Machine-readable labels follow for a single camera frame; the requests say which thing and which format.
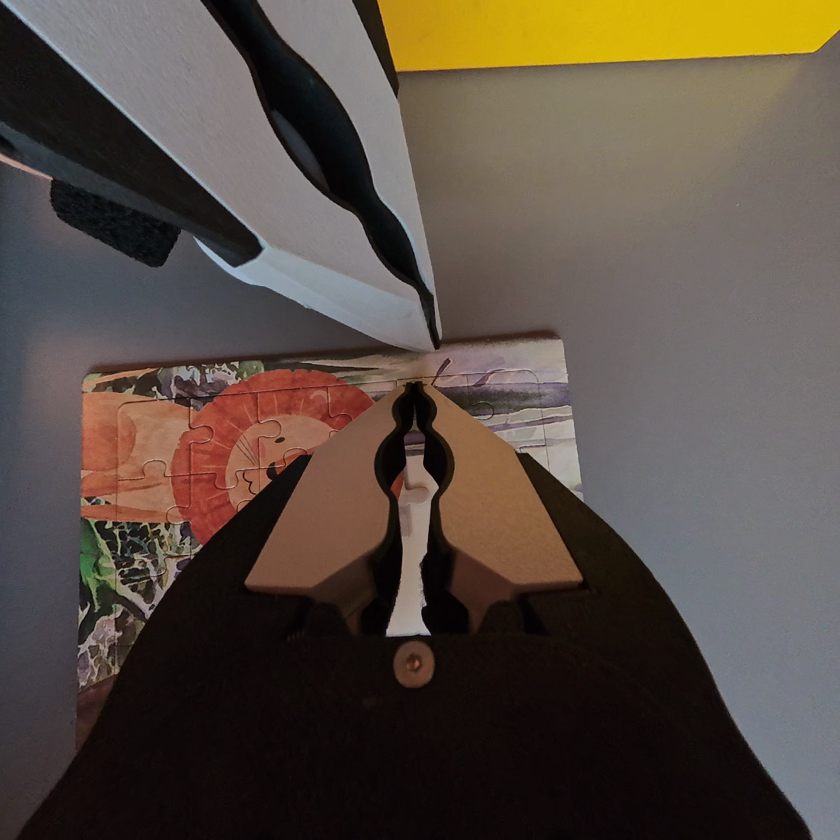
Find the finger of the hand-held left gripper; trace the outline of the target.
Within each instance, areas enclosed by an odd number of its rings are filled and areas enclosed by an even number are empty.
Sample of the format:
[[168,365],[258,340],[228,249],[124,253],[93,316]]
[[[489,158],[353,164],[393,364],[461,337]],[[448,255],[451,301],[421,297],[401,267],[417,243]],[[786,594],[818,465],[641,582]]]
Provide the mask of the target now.
[[297,161],[354,211],[438,328],[392,54],[377,2],[263,2],[272,117]]
[[372,338],[439,347],[418,291],[358,215],[297,161],[272,117],[263,2],[14,2],[14,14],[255,235],[232,266]]

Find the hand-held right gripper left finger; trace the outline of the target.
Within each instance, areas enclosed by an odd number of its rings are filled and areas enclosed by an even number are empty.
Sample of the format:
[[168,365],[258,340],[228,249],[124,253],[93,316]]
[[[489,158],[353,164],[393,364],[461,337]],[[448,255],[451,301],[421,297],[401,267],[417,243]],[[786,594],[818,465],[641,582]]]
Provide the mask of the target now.
[[249,590],[331,603],[353,629],[384,633],[402,572],[394,486],[413,419],[412,389],[399,386],[314,450]]

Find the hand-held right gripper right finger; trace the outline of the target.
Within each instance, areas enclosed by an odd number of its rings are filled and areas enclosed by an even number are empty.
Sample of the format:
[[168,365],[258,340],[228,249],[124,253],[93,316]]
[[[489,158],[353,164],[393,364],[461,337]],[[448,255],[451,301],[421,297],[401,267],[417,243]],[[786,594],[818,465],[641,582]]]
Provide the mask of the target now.
[[497,602],[581,585],[512,446],[431,385],[420,385],[420,429],[437,482],[421,567],[432,633],[475,631]]

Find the partly assembled jigsaw puzzle board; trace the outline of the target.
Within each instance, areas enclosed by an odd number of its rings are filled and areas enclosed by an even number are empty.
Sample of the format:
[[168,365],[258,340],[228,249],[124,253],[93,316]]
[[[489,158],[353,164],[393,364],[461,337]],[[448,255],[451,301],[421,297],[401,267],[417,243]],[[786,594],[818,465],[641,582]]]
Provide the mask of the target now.
[[288,463],[422,381],[582,497],[560,339],[206,361],[82,383],[76,744],[189,560]]

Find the yellow plastic bin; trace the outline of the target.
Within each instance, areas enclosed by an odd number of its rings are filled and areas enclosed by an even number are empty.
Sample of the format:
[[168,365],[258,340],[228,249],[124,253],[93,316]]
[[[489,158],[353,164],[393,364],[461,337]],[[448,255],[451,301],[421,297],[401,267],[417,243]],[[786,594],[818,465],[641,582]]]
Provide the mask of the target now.
[[809,54],[838,1],[381,1],[399,71]]

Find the grey desk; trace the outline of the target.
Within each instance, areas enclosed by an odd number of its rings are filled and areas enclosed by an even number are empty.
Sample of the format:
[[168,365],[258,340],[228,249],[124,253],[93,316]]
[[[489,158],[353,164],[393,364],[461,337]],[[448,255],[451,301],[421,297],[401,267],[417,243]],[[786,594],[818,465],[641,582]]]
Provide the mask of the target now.
[[[586,502],[838,838],[838,53],[404,75],[447,341],[556,333]],[[2,838],[74,753],[81,379],[371,348],[2,167]]]

